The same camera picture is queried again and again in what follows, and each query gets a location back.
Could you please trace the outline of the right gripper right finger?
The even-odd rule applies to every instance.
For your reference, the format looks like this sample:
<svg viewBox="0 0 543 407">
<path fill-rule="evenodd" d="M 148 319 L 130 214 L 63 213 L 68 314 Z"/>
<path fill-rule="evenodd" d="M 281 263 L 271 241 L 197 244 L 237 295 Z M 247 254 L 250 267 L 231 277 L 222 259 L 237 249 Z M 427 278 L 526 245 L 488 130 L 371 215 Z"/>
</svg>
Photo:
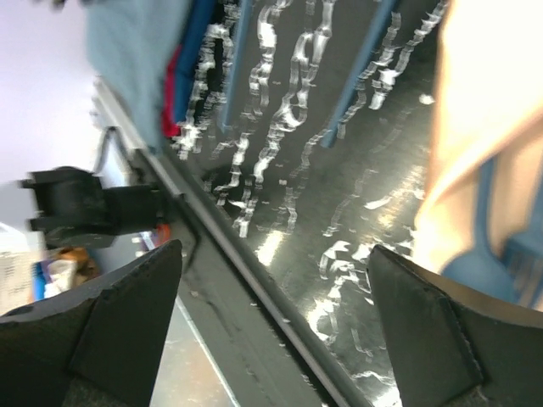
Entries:
<svg viewBox="0 0 543 407">
<path fill-rule="evenodd" d="M 381 246 L 367 262 L 404 406 L 542 404 L 542 314 Z"/>
</svg>

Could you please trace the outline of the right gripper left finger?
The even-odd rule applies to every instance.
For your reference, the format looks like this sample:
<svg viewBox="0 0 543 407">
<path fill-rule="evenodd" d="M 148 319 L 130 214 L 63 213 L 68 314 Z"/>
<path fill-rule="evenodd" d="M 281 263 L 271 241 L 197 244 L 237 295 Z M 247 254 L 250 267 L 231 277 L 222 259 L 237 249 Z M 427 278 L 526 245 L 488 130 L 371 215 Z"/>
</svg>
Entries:
<svg viewBox="0 0 543 407">
<path fill-rule="evenodd" d="M 147 406 L 177 288 L 173 240 L 1 317 L 3 406 Z"/>
</svg>

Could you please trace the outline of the peach cloth napkin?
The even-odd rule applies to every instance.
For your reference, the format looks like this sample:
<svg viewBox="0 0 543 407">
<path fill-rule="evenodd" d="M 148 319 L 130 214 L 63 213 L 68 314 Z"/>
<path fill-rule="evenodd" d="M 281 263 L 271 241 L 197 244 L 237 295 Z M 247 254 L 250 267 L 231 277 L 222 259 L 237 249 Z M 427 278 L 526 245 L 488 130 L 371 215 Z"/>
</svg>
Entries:
<svg viewBox="0 0 543 407">
<path fill-rule="evenodd" d="M 542 166 L 542 4 L 454 1 L 440 28 L 425 199 L 412 250 L 440 272 L 473 246 L 479 166 L 498 158 L 490 242 L 527 223 Z"/>
</svg>

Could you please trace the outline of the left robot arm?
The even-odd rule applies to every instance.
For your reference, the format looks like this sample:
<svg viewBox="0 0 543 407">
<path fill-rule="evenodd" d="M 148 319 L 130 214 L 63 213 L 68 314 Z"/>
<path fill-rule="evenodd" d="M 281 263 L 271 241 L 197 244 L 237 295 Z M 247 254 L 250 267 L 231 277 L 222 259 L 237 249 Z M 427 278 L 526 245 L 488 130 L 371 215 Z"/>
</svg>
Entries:
<svg viewBox="0 0 543 407">
<path fill-rule="evenodd" d="M 104 187 L 96 174 L 65 166 L 31 172 L 18 187 L 33 192 L 36 215 L 27 224 L 48 248 L 108 248 L 166 223 L 165 196 L 153 184 Z"/>
</svg>

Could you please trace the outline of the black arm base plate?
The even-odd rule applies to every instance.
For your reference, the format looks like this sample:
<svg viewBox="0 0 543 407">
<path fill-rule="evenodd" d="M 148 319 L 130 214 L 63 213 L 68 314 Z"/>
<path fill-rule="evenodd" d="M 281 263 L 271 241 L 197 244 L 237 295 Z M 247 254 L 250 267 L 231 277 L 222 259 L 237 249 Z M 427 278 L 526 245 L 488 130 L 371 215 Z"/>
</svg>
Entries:
<svg viewBox="0 0 543 407">
<path fill-rule="evenodd" d="M 132 152 L 137 177 L 159 187 L 185 265 L 186 309 L 242 406 L 363 406 L 366 400 L 266 269 L 172 153 Z"/>
</svg>

